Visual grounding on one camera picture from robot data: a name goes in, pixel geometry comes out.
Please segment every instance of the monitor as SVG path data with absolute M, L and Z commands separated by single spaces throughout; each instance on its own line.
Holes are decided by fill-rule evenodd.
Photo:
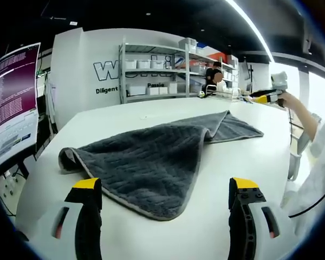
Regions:
M 32 44 L 0 59 L 0 167 L 36 144 L 39 48 L 39 43 Z

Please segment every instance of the window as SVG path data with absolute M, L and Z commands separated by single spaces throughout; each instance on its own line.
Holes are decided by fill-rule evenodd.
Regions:
M 285 72 L 288 77 L 287 91 L 291 95 L 300 99 L 300 76 L 298 73 L 298 68 L 290 65 L 281 64 L 281 63 L 270 62 L 269 71 L 270 71 L 270 75 L 280 73 L 280 72 Z
M 325 119 L 325 79 L 309 73 L 308 110 Z

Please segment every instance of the ceiling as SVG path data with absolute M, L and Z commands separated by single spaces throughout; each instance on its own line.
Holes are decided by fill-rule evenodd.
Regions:
M 304 19 L 288 0 L 235 0 L 265 38 L 272 52 L 308 58 L 325 67 L 322 43 L 314 38 L 303 53 Z M 208 46 L 240 56 L 241 51 L 264 50 L 256 35 L 224 0 L 87 1 L 41 0 L 11 6 L 12 20 L 0 30 L 1 50 L 41 42 L 53 46 L 54 35 L 74 29 L 139 28 L 195 38 Z

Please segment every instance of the gray towel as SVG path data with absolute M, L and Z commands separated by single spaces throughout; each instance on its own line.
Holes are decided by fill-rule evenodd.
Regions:
M 262 136 L 225 111 L 64 148 L 59 164 L 66 171 L 84 169 L 100 178 L 104 194 L 125 207 L 155 220 L 171 220 L 186 207 L 204 143 Z

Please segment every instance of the desk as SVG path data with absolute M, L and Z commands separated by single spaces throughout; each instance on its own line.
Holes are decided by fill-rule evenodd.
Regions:
M 24 186 L 16 226 L 28 237 L 50 205 L 64 200 L 84 173 L 63 174 L 58 153 L 112 135 L 192 116 L 230 110 L 264 133 L 262 138 L 207 145 L 185 211 L 169 222 L 142 217 L 103 196 L 102 258 L 108 260 L 227 259 L 231 177 L 255 181 L 280 204 L 289 167 L 289 120 L 276 108 L 220 99 L 189 98 L 129 103 L 77 114 L 43 151 Z

